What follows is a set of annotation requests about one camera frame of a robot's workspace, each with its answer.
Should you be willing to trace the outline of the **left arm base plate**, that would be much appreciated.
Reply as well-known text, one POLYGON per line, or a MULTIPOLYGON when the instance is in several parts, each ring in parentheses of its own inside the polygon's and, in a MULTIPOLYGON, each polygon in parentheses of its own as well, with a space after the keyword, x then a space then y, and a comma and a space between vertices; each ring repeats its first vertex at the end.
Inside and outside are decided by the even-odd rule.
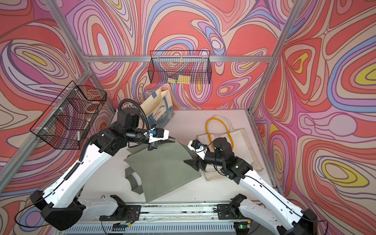
POLYGON ((138 221, 141 214, 141 205, 119 206, 112 215, 100 216, 100 221, 138 221))

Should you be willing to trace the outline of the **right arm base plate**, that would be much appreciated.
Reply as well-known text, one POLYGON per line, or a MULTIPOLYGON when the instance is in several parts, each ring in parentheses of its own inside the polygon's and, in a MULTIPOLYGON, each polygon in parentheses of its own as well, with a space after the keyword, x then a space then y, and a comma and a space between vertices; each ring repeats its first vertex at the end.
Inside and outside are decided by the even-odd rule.
POLYGON ((219 220, 250 220, 253 219, 244 217, 240 210, 231 204, 217 204, 213 211, 217 213, 219 220))

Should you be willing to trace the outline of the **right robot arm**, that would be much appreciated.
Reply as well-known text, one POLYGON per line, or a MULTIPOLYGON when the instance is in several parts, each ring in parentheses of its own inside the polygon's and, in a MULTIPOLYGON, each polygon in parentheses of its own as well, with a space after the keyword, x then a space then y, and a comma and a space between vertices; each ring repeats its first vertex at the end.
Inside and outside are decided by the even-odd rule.
POLYGON ((230 211, 236 218, 249 218, 274 235, 316 235, 317 215, 310 209, 296 206, 267 184, 253 167, 236 156, 226 138, 216 138, 213 151, 199 140, 192 140, 188 148, 197 157, 185 163, 195 170, 212 165, 228 179, 250 191, 263 203, 259 206, 246 196, 238 194, 230 202, 230 211))

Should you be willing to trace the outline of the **green canvas bag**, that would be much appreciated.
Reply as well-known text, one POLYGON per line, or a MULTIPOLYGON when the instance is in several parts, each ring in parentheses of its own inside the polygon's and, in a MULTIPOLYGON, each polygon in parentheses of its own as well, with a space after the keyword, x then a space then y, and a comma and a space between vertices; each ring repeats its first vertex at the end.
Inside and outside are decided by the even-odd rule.
POLYGON ((132 191, 143 194, 146 203, 150 203, 201 177, 199 171, 184 162, 192 159, 188 148, 178 141, 162 144, 153 151, 144 148, 124 159, 129 165, 125 178, 132 191))

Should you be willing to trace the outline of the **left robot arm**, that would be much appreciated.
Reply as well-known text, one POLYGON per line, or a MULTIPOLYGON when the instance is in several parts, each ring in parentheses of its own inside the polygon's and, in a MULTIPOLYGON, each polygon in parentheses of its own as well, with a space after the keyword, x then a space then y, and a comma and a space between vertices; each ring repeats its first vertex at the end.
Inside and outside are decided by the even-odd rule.
POLYGON ((160 141, 169 138, 163 128, 139 128, 142 112, 138 108, 119 108, 117 120, 93 135, 84 144, 79 159, 54 184, 44 191, 35 191, 30 199, 42 218, 54 228, 64 231, 81 219, 97 216, 120 218, 125 203, 116 195, 102 199, 79 199, 79 195, 94 173, 129 143, 147 144, 156 149, 160 141))

